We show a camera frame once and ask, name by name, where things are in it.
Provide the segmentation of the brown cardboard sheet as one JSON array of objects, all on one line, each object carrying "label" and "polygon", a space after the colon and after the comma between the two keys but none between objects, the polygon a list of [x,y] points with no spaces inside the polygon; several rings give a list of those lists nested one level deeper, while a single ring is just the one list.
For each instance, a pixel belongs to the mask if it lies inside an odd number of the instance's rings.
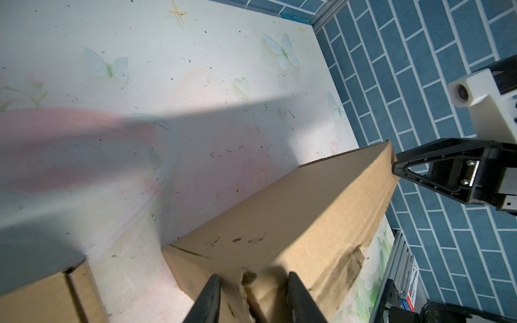
[{"label": "brown cardboard sheet", "polygon": [[222,322],[285,322],[295,272],[327,320],[366,259],[398,179],[389,141],[317,160],[162,251],[190,298],[222,280]]}]

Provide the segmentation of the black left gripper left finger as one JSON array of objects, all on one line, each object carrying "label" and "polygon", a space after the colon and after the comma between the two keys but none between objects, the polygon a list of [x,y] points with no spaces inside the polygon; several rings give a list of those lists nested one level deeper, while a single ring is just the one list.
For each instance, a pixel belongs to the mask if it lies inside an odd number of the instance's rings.
[{"label": "black left gripper left finger", "polygon": [[221,280],[212,275],[188,312],[184,323],[218,323],[221,304]]}]

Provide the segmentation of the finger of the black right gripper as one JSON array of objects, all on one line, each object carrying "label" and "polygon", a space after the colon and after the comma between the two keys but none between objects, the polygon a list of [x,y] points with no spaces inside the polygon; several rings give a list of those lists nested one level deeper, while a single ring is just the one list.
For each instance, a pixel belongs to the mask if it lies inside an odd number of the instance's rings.
[{"label": "finger of the black right gripper", "polygon": [[504,205],[504,152],[497,141],[439,139],[397,154],[392,172],[464,205]]}]

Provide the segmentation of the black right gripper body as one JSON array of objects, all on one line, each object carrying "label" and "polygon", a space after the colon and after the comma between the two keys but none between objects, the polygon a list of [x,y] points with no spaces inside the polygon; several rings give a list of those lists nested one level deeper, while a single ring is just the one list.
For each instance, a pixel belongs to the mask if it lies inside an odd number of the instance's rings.
[{"label": "black right gripper body", "polygon": [[516,216],[516,144],[502,144],[498,163],[500,176],[496,208]]}]

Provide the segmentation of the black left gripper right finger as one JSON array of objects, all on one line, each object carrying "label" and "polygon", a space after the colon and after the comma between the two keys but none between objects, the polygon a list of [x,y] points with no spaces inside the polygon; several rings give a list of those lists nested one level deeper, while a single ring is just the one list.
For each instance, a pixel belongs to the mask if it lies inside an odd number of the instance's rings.
[{"label": "black left gripper right finger", "polygon": [[293,323],[328,323],[300,277],[293,271],[288,275],[286,298]]}]

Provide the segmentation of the brown cardboard box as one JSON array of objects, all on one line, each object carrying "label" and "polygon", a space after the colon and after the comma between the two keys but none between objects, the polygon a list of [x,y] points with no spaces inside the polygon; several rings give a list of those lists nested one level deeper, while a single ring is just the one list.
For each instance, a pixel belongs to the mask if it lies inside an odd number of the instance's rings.
[{"label": "brown cardboard box", "polygon": [[88,260],[1,296],[2,322],[108,322]]}]

